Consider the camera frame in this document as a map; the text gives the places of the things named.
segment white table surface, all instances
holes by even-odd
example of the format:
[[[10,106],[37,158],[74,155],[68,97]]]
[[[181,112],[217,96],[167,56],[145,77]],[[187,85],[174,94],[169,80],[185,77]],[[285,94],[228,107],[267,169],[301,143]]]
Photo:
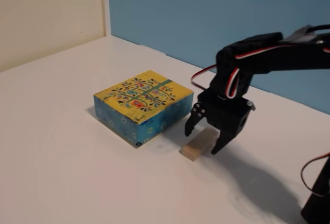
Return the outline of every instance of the white table surface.
[[[0,223],[303,223],[300,169],[330,150],[330,116],[250,88],[257,110],[216,156],[179,154],[197,134],[185,120],[136,150],[95,119],[92,96],[150,69],[196,100],[199,68],[114,37],[0,73]]]

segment robotic arm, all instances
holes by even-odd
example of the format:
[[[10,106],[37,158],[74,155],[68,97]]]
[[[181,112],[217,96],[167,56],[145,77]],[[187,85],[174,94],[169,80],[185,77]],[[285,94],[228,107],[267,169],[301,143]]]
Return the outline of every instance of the robotic arm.
[[[330,33],[315,34],[330,25],[305,26],[283,39],[270,33],[233,43],[217,54],[217,74],[198,96],[185,126],[189,136],[195,125],[206,117],[221,131],[212,154],[219,152],[244,128],[254,104],[243,98],[254,74],[271,71],[330,69]]]

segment cream wall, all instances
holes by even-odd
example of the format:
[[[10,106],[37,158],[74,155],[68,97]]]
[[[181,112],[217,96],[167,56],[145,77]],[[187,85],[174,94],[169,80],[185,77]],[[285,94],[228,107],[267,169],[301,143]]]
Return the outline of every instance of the cream wall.
[[[0,0],[0,71],[105,35],[103,0]]]

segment cable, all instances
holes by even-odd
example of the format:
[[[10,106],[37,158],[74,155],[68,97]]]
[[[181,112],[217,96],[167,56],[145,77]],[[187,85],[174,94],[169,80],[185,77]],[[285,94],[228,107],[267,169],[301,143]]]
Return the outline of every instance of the cable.
[[[316,196],[318,196],[318,197],[325,197],[327,194],[329,194],[330,192],[328,192],[326,195],[320,195],[320,194],[318,194],[318,193],[315,193],[307,184],[306,184],[306,182],[305,182],[305,180],[304,180],[304,176],[303,176],[303,172],[304,172],[304,170],[305,170],[305,168],[310,164],[310,163],[312,163],[312,162],[314,162],[314,161],[318,161],[319,159],[323,159],[323,158],[326,158],[326,157],[329,157],[330,156],[330,152],[329,153],[326,153],[326,154],[324,154],[324,155],[322,155],[322,156],[320,156],[320,157],[317,157],[317,158],[314,158],[314,159],[312,159],[312,160],[310,160],[309,162],[307,162],[304,166],[303,166],[303,168],[301,169],[301,172],[300,172],[300,177],[301,177],[301,180],[303,181],[303,183],[304,183],[304,185],[306,186],[306,188],[307,189],[309,189],[314,195],[316,195]]]
[[[238,73],[239,73],[239,68],[235,68],[233,70],[232,74],[230,75],[229,80],[227,82],[227,86],[226,86],[226,89],[225,89],[225,95],[229,99],[233,99],[236,96],[237,87],[238,87],[238,83],[239,83],[239,74]],[[230,92],[230,90],[232,88],[232,84],[233,84],[236,76],[237,76],[237,80],[236,80],[236,83],[235,83],[235,87],[233,88],[232,92]]]
[[[199,75],[201,75],[201,74],[203,74],[203,73],[205,73],[205,72],[207,72],[207,71],[209,71],[209,70],[215,68],[216,66],[217,66],[217,64],[214,64],[214,65],[212,65],[212,66],[209,66],[209,67],[207,67],[207,68],[204,68],[204,69],[200,70],[198,73],[195,73],[195,74],[191,77],[191,83],[192,83],[194,86],[197,86],[198,88],[200,88],[200,89],[202,89],[202,90],[206,90],[206,88],[204,88],[203,86],[201,86],[201,85],[195,83],[193,80],[194,80],[194,78],[196,78],[197,76],[199,76]]]

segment small wooden block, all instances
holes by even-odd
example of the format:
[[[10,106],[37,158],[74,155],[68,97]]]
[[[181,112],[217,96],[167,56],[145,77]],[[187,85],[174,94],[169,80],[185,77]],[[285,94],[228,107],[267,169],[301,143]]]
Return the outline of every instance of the small wooden block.
[[[218,136],[219,132],[207,127],[185,146],[183,146],[180,153],[191,161],[195,161],[207,148],[210,147],[210,145],[216,141]]]

